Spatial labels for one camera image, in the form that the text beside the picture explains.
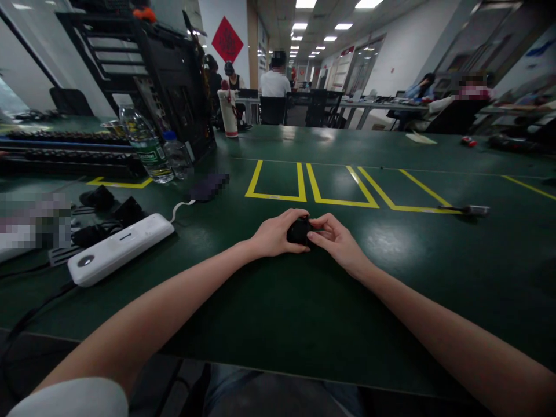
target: white cable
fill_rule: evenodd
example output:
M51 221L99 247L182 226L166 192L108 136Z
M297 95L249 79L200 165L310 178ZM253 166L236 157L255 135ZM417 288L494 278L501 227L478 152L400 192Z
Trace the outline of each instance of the white cable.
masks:
M189 203L178 203L176 204L176 206L174 207L174 210L172 210L172 220L170 220L170 223L173 223L175 220L175 212L178 210L179 206L190 206L192 205L196 200L191 200Z

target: hand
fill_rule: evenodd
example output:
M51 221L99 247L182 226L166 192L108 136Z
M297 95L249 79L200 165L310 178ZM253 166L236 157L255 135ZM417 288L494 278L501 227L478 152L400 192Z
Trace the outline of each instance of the hand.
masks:
M374 267L349 230L332 214L327 213L317 219L310 219L309 222L315 229L323 229L309 232L307 234L309 240L331 254L352 277L361 279L369 268Z
M253 250L263 257L274 257L285 252L302 253L309 252L309 248L301 245L290 243L286 240L286 233L290 226L298 217L309 215L307 210L302 208L290 208L280 214L265 220L253 237L249 240Z

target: water bottle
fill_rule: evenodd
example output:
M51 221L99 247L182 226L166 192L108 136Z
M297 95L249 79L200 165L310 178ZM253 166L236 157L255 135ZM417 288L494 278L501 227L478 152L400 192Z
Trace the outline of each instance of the water bottle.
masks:
M185 145L177 140L173 130L164 132L164 153L168 157L170 166L177 178L184 180L187 176L187 156Z
M120 123L147 173L158 184L171 181L174 173L151 125L135 110L131 97L119 101Z

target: screwdriver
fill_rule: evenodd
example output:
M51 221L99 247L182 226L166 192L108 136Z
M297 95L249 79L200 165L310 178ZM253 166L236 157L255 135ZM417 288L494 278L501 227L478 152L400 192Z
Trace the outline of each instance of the screwdriver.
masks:
M460 213L472 217L487 217L491 208L487 206L465 206L465 207L452 207L452 206L438 206L439 209L459 211Z

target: red diamond decoration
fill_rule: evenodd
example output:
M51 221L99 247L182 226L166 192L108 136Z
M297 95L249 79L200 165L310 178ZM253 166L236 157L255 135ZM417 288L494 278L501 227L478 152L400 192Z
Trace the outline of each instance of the red diamond decoration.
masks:
M231 61L232 63L236 60L239 52L243 48L242 40L226 17L222 18L214 34L212 45L224 61Z

